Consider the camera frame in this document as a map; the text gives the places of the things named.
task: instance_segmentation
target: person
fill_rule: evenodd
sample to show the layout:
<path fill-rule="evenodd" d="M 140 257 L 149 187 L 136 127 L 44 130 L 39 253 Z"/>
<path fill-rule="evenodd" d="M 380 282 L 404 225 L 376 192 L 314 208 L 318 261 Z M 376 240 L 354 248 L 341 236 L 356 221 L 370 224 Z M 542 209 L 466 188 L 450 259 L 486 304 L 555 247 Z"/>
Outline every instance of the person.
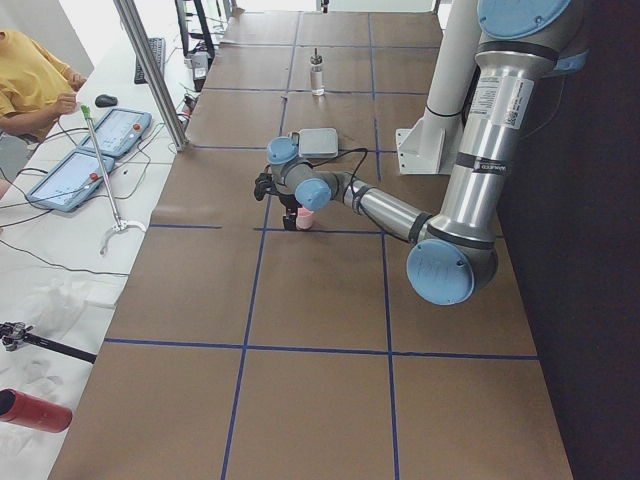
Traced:
<path fill-rule="evenodd" d="M 87 79 L 35 40 L 0 30 L 0 130 L 41 142 L 61 116 L 76 109 Z"/>

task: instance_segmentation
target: metal stick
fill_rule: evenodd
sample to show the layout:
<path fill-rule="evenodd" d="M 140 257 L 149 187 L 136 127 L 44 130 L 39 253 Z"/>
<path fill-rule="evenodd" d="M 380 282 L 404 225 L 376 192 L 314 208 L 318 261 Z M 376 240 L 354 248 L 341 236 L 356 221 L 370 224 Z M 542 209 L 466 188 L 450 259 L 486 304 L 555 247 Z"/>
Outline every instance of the metal stick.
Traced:
<path fill-rule="evenodd" d="M 84 114 L 84 119 L 87 122 L 87 127 L 89 128 L 89 136 L 91 137 L 91 142 L 93 143 L 93 148 L 96 152 L 96 157 L 98 158 L 98 164 L 100 165 L 100 171 L 102 172 L 102 179 L 104 180 L 104 186 L 107 190 L 107 196 L 109 197 L 109 203 L 111 204 L 111 213 L 113 214 L 113 218 L 116 221 L 116 224 L 107 230 L 102 237 L 102 247 L 100 248 L 100 255 L 105 255 L 107 253 L 107 244 L 109 243 L 109 239 L 113 237 L 116 233 L 123 232 L 129 227 L 139 228 L 143 232 L 147 231 L 147 227 L 144 226 L 142 222 L 138 222 L 135 220 L 123 220 L 118 212 L 118 207 L 116 205 L 115 198 L 113 197 L 113 193 L 111 192 L 111 183 L 109 182 L 109 172 L 107 172 L 107 168 L 104 166 L 104 160 L 102 158 L 102 152 L 100 152 L 98 137 L 96 136 L 96 129 L 93 125 L 93 119 L 91 118 L 91 111 L 89 107 L 86 105 L 82 105 L 82 113 Z"/>

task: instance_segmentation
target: label sticker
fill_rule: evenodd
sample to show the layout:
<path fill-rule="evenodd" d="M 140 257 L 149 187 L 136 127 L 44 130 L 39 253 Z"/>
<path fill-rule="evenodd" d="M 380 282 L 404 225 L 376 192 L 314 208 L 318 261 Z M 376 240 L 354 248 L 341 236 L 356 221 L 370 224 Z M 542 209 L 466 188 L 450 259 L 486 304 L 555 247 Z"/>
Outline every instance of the label sticker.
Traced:
<path fill-rule="evenodd" d="M 533 80 L 518 77 L 481 77 L 471 103 L 470 115 L 493 125 L 518 130 L 533 91 Z"/>

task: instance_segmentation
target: computer mouse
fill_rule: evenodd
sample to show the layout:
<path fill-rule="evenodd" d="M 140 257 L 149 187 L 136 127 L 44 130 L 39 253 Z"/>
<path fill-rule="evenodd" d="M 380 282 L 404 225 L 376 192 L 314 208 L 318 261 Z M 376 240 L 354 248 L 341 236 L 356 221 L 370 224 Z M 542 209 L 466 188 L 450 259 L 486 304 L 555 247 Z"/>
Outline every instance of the computer mouse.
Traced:
<path fill-rule="evenodd" d="M 112 95 L 107 95 L 103 93 L 102 95 L 98 95 L 96 97 L 96 107 L 104 108 L 104 107 L 114 107 L 118 104 L 118 99 Z"/>

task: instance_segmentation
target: small pink cup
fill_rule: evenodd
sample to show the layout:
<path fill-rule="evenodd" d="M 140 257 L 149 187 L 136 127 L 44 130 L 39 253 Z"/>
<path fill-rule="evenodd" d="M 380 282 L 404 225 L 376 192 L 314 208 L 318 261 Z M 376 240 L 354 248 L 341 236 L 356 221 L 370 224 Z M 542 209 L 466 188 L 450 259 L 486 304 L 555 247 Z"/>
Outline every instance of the small pink cup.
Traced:
<path fill-rule="evenodd" d="M 314 212 L 304 207 L 298 208 L 298 217 L 296 218 L 296 227 L 298 230 L 309 230 L 313 226 Z"/>

